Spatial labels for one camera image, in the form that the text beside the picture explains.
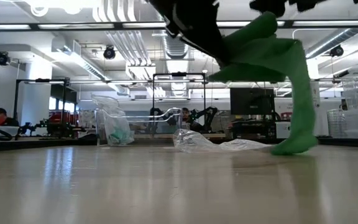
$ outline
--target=computer monitor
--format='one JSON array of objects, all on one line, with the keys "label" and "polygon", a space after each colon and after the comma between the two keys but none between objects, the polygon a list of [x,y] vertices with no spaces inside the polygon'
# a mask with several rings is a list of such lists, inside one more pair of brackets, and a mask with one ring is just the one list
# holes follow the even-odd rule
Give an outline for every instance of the computer monitor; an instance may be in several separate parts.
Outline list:
[{"label": "computer monitor", "polygon": [[232,115],[269,115],[272,114],[273,109],[273,89],[230,89],[230,110]]}]

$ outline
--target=clear plastic bag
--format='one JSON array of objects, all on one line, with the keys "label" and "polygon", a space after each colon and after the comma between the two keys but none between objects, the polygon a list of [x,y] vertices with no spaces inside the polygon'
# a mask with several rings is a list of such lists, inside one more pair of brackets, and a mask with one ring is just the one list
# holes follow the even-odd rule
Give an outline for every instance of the clear plastic bag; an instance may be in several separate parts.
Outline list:
[{"label": "clear plastic bag", "polygon": [[245,139],[235,139],[222,144],[213,144],[202,134],[185,129],[179,129],[173,134],[173,144],[175,145],[175,148],[189,153],[235,152],[270,147],[266,144]]},{"label": "clear plastic bag", "polygon": [[91,95],[92,101],[96,104],[97,130],[105,131],[107,144],[125,145],[134,141],[134,135],[129,127],[125,112],[119,107],[119,102],[108,96]]}]

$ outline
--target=ceiling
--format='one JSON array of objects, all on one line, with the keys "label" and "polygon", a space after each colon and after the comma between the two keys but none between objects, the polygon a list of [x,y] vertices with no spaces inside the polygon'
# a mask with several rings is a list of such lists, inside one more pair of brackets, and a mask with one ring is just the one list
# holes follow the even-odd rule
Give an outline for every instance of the ceiling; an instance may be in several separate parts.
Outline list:
[{"label": "ceiling", "polygon": [[[259,13],[249,8],[249,0],[220,0],[218,13],[219,21],[230,20],[251,20],[256,18]],[[154,8],[142,0],[135,0],[135,16],[138,21],[157,21],[157,13]],[[318,4],[314,9],[303,13],[298,13],[296,7],[287,6],[287,10],[282,19],[358,19],[358,4],[351,0],[330,0]],[[30,6],[26,2],[0,0],[0,23],[31,23],[31,22],[95,22],[92,17],[91,9],[83,9],[75,15],[67,14],[63,9],[50,9],[43,17],[35,17],[30,12]],[[235,30],[222,30],[221,33],[228,35]],[[150,55],[151,60],[157,65],[157,72],[167,72],[162,37],[153,34],[159,30],[141,31],[144,44]],[[296,38],[303,43],[304,49],[316,45],[335,30],[291,30],[281,29],[277,31],[278,37]],[[69,77],[72,80],[86,80],[90,76],[86,70],[77,64],[63,60],[51,52],[52,39],[58,35],[64,35],[69,39],[77,40],[83,47],[82,54],[88,60],[102,68],[109,77],[114,80],[127,79],[123,73],[126,69],[126,61],[117,53],[114,60],[105,60],[103,51],[106,45],[111,44],[110,40],[103,31],[92,32],[10,32],[0,33],[0,45],[5,44],[26,44],[45,55],[53,64],[54,77]],[[341,44],[344,55],[339,58],[318,57],[319,75],[321,78],[332,77],[333,74],[340,73],[348,68],[358,67],[358,35],[350,38]],[[201,72],[207,70],[208,74],[217,72],[219,67],[216,62],[198,51],[192,51],[189,60],[188,72]],[[105,90],[105,87],[93,86],[90,90]]]}]

